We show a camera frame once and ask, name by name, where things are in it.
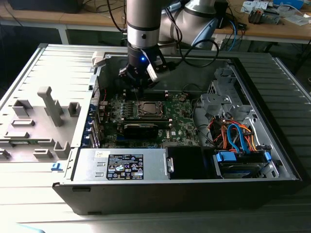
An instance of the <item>green circuit board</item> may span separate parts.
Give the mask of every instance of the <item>green circuit board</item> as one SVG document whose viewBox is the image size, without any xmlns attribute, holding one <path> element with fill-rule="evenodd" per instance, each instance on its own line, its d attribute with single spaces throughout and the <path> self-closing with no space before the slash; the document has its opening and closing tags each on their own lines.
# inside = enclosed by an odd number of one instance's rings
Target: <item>green circuit board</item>
<svg viewBox="0 0 311 233">
<path fill-rule="evenodd" d="M 132 106 L 131 115 L 128 119 L 138 119 L 139 113 L 137 101 L 124 101 L 119 96 L 109 100 L 110 120 L 103 123 L 104 143 L 103 148 L 164 148 L 166 146 L 198 146 L 199 138 L 196 134 L 195 125 L 191 118 L 191 103 L 184 95 L 169 94 L 166 101 L 159 101 L 162 113 L 159 118 L 170 119 L 169 128 L 159 128 L 157 138 L 154 139 L 124 139 L 120 133 L 122 127 L 121 108 L 125 104 Z"/>
</svg>

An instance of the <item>motherboard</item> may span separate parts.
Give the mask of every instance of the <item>motherboard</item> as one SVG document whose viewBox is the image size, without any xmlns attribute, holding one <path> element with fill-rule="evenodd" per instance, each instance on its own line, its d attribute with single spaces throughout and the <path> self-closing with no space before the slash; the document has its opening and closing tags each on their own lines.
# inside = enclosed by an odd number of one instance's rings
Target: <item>motherboard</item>
<svg viewBox="0 0 311 233">
<path fill-rule="evenodd" d="M 198 146 L 191 101 L 166 93 L 161 100 L 115 95 L 104 106 L 102 148 Z"/>
</svg>

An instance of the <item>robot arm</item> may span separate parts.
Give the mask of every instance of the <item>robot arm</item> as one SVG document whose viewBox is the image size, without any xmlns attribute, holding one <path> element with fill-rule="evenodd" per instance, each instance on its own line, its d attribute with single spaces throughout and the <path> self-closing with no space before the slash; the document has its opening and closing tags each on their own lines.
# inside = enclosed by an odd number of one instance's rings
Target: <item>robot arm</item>
<svg viewBox="0 0 311 233">
<path fill-rule="evenodd" d="M 162 9 L 173 0 L 127 0 L 128 65 L 119 76 L 133 88 L 143 91 L 153 87 L 176 65 L 167 63 L 159 48 L 159 36 L 176 39 L 175 28 Z M 194 44 L 198 39 L 210 38 L 217 20 L 214 19 L 215 0 L 191 0 L 174 12 L 181 27 L 183 42 Z"/>
</svg>

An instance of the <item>power supply label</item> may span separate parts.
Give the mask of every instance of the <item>power supply label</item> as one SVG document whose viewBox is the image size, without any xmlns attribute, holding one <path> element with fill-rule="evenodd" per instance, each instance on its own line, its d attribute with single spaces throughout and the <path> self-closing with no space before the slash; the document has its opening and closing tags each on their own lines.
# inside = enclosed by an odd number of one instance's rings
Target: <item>power supply label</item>
<svg viewBox="0 0 311 233">
<path fill-rule="evenodd" d="M 143 180 L 143 155 L 110 154 L 106 176 L 108 180 Z"/>
</svg>

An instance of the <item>blue cable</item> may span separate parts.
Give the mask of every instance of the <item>blue cable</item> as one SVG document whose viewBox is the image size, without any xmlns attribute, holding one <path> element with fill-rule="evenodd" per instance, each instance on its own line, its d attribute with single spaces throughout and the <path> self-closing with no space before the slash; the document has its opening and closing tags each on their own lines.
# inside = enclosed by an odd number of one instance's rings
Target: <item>blue cable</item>
<svg viewBox="0 0 311 233">
<path fill-rule="evenodd" d="M 232 42 L 231 47 L 230 47 L 229 50 L 228 50 L 228 51 L 231 51 L 231 50 L 233 49 L 233 47 L 234 47 L 234 44 L 235 44 L 235 40 L 236 40 L 236 38 L 237 38 L 237 33 L 238 33 L 238 31 L 237 31 L 237 28 L 236 28 L 234 22 L 232 22 L 231 20 L 230 20 L 229 22 L 232 24 L 232 26 L 233 26 L 233 28 L 234 28 L 234 38 L 233 38 L 233 42 Z"/>
<path fill-rule="evenodd" d="M 247 144 L 246 144 L 245 141 L 244 141 L 243 131 L 242 131 L 242 129 L 241 129 L 237 124 L 231 124 L 231 125 L 229 125 L 229 127 L 228 127 L 228 130 L 227 130 L 227 137 L 228 137 L 229 143 L 233 146 L 234 149 L 237 150 L 237 152 L 240 152 L 239 148 L 238 148 L 238 147 L 232 142 L 232 140 L 231 140 L 231 128 L 232 128 L 232 127 L 236 127 L 236 128 L 238 129 L 238 132 L 239 132 L 239 135 L 240 135 L 240 141 L 241 141 L 242 149 L 243 149 L 243 151 L 246 152 L 246 154 L 249 154 L 250 151 L 249 151 L 249 149 L 248 149 L 248 147 L 247 147 Z"/>
</svg>

